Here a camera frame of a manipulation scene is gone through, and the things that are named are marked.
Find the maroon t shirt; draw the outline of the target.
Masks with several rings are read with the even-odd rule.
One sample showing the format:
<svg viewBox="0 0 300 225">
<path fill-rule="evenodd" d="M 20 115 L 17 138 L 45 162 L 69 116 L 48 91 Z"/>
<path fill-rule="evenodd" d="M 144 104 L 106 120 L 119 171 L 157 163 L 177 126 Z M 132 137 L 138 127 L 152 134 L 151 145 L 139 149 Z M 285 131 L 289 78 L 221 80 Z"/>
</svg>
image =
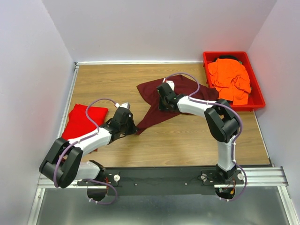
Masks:
<svg viewBox="0 0 300 225">
<path fill-rule="evenodd" d="M 174 82 L 174 91 L 177 95 L 189 95 L 197 90 L 197 83 L 183 75 L 172 76 L 169 80 Z M 159 110 L 159 94 L 157 92 L 157 87 L 162 83 L 162 81 L 163 79 L 161 78 L 145 82 L 137 86 L 143 100 L 150 105 L 150 108 L 144 118 L 137 125 L 137 135 L 140 135 L 151 126 L 180 115 L 180 112 Z M 215 101 L 219 98 L 219 92 L 215 88 L 208 88 L 200 85 L 200 89 L 192 97 L 201 100 Z"/>
</svg>

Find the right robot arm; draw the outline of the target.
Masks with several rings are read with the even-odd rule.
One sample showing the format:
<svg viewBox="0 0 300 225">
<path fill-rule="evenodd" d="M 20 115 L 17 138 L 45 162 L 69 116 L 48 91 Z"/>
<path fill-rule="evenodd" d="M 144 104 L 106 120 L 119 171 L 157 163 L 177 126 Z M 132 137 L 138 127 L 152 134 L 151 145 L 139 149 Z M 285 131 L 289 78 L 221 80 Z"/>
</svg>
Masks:
<svg viewBox="0 0 300 225">
<path fill-rule="evenodd" d="M 217 141 L 218 161 L 212 172 L 213 180 L 225 184 L 233 178 L 235 165 L 235 140 L 239 135 L 240 121 L 226 100 L 204 101 L 176 94 L 169 83 L 157 87 L 159 109 L 200 116 L 206 119 L 213 138 Z"/>
</svg>

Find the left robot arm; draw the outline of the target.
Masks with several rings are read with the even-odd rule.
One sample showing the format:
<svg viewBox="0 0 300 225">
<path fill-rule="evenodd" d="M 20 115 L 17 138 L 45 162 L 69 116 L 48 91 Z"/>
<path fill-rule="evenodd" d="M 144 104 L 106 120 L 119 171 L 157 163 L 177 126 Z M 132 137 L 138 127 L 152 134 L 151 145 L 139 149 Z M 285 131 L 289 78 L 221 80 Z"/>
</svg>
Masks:
<svg viewBox="0 0 300 225">
<path fill-rule="evenodd" d="M 104 179 L 100 164 L 91 161 L 82 163 L 82 157 L 136 132 L 133 114 L 120 106 L 111 119 L 94 131 L 74 139 L 56 139 L 39 172 L 53 181 L 57 188 L 66 188 L 74 180 L 89 180 L 93 185 L 99 185 Z"/>
</svg>

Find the folded red t shirt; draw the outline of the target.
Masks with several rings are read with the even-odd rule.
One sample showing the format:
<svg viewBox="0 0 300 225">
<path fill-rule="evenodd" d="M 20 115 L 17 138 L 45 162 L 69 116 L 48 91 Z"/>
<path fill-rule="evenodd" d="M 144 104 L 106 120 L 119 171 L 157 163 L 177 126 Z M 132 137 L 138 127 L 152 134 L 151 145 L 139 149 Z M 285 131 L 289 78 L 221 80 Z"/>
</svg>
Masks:
<svg viewBox="0 0 300 225">
<path fill-rule="evenodd" d="M 93 132 L 96 126 L 86 117 L 87 105 L 75 104 L 68 114 L 67 125 L 61 135 L 65 140 L 74 139 Z M 108 113 L 108 108 L 91 106 L 89 117 L 98 125 L 102 125 Z"/>
</svg>

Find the orange t shirt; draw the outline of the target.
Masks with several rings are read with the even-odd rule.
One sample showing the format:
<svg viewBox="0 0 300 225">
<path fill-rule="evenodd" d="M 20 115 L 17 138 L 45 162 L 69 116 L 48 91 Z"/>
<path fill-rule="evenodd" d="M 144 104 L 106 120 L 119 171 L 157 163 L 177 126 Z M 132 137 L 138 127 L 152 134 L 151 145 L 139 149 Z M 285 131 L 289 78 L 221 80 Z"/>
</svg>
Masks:
<svg viewBox="0 0 300 225">
<path fill-rule="evenodd" d="M 209 78 L 219 97 L 233 105 L 246 105 L 251 85 L 246 68 L 234 59 L 216 59 L 208 64 Z"/>
</svg>

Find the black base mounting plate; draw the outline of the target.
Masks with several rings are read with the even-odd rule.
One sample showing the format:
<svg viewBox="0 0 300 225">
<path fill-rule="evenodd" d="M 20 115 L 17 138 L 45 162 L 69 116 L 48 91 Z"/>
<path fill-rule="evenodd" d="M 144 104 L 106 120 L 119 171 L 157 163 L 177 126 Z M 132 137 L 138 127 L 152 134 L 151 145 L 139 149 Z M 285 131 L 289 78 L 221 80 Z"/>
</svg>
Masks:
<svg viewBox="0 0 300 225">
<path fill-rule="evenodd" d="M 119 196 L 226 194 L 231 198 L 230 192 L 244 184 L 243 173 L 238 168 L 226 174 L 216 166 L 108 167 L 100 180 L 114 188 L 100 190 L 98 183 L 89 180 L 77 184 L 87 186 L 88 196 L 94 198 L 105 193 Z"/>
</svg>

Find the red plastic bin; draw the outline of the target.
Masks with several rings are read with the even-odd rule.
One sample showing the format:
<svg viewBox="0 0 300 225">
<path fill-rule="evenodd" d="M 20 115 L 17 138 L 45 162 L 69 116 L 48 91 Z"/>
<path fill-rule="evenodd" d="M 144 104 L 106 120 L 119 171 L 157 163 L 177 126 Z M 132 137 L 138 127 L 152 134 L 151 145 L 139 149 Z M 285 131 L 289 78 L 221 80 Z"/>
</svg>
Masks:
<svg viewBox="0 0 300 225">
<path fill-rule="evenodd" d="M 265 107 L 265 101 L 263 98 L 263 94 L 259 87 L 259 83 L 252 69 L 250 59 L 246 52 L 209 52 L 206 51 L 203 53 L 203 67 L 205 69 L 207 84 L 210 88 L 213 88 L 211 84 L 211 80 L 209 78 L 208 72 L 208 64 L 211 62 L 215 62 L 216 59 L 234 59 L 239 61 L 247 70 L 250 85 L 251 85 L 251 94 L 248 98 L 248 104 L 246 105 L 233 105 L 231 101 L 229 101 L 230 106 L 236 111 L 254 111 L 260 108 Z"/>
</svg>

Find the aluminium frame rail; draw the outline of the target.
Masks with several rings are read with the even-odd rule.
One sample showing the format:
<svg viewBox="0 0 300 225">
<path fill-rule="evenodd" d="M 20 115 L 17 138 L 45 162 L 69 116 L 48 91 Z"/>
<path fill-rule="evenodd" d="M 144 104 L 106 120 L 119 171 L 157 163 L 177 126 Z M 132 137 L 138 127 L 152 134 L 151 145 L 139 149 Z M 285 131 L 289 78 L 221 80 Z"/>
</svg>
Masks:
<svg viewBox="0 0 300 225">
<path fill-rule="evenodd" d="M 282 167 L 244 167 L 247 176 L 247 187 L 288 186 L 288 181 Z M 86 183 L 73 181 L 67 188 L 83 188 Z M 52 181 L 41 175 L 38 188 L 55 188 Z"/>
</svg>

